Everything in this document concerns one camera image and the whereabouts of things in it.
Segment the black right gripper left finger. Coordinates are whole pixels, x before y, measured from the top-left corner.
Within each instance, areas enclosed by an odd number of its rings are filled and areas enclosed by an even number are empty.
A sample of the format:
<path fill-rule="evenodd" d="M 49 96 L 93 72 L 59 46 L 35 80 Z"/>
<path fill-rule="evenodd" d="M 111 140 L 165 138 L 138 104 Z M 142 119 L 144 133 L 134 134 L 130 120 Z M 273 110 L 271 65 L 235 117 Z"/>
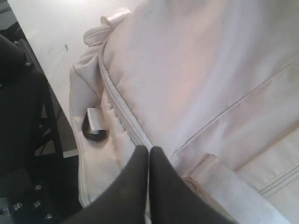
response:
<path fill-rule="evenodd" d="M 64 224 L 144 224 L 149 152 L 137 146 L 119 176 L 90 205 Z"/>

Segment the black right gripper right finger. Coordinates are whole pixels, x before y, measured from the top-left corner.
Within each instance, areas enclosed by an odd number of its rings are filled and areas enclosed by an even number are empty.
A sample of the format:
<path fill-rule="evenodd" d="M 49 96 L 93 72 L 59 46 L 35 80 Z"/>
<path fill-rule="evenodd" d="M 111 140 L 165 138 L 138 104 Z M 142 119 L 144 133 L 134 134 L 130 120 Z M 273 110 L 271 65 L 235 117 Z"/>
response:
<path fill-rule="evenodd" d="M 149 203 L 153 224 L 231 224 L 184 183 L 164 154 L 149 153 Z"/>

